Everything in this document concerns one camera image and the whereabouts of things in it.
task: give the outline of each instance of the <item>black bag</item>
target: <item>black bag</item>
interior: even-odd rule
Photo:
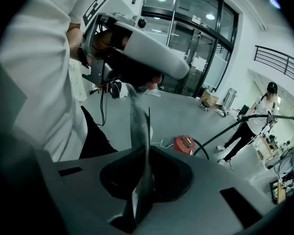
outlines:
[[[111,86],[111,90],[112,90],[112,92],[110,91],[112,98],[120,97],[122,83],[114,81],[114,82],[110,83],[110,86]]]

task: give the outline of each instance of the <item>woman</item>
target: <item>woman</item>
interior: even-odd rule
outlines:
[[[276,108],[274,103],[274,97],[278,91],[278,86],[274,82],[270,82],[267,87],[267,93],[258,98],[258,100],[253,104],[253,106],[247,111],[245,117],[253,114],[266,115],[270,112],[275,115]],[[263,128],[269,124],[270,129],[273,127],[273,118],[268,114],[268,117],[254,117],[250,118],[247,122],[243,122],[233,137],[224,145],[218,145],[218,151],[224,151],[230,146],[236,139],[241,138],[241,140],[234,146],[234,148],[223,158],[218,160],[218,163],[224,165],[225,162],[229,161],[233,156],[238,153],[245,145],[247,145],[256,135],[258,135]]]

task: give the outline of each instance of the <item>blue light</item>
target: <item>blue light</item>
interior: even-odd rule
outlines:
[[[281,9],[281,6],[279,5],[278,1],[277,0],[269,0],[271,2],[271,4],[278,8],[278,9]]]

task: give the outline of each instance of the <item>black hose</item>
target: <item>black hose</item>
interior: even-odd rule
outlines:
[[[195,142],[196,144],[199,145],[199,148],[194,152],[194,155],[195,155],[195,153],[197,153],[197,152],[202,148],[202,151],[205,153],[206,158],[207,158],[208,160],[210,160],[210,157],[209,157],[207,151],[205,150],[204,147],[202,147],[201,143],[200,143],[199,141],[197,141],[196,139],[193,139],[193,140],[194,140],[194,142]]]
[[[279,115],[271,115],[273,118],[283,118],[283,119],[292,119],[294,120],[294,117],[289,117],[289,116],[279,116]],[[198,148],[194,153],[193,156],[195,156],[201,149],[204,148],[204,146],[206,146],[207,144],[209,144],[210,142],[212,142],[213,140],[215,140],[216,138],[220,137],[223,133],[227,132],[228,130],[230,130],[231,128],[233,128],[234,126],[238,125],[241,122],[244,122],[250,118],[267,118],[268,115],[251,115],[251,116],[247,116],[242,118],[241,120],[237,121],[236,123],[232,124],[231,126],[227,127],[225,130],[221,131],[219,134],[215,135],[213,138],[211,138],[209,141],[207,141],[206,143],[204,143],[200,148]]]

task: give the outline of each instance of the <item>doorway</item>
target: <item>doorway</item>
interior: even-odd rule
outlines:
[[[166,92],[196,96],[199,83],[206,69],[215,39],[199,29],[181,22],[173,22],[168,46],[190,66],[188,75],[182,80],[163,76],[160,86]]]

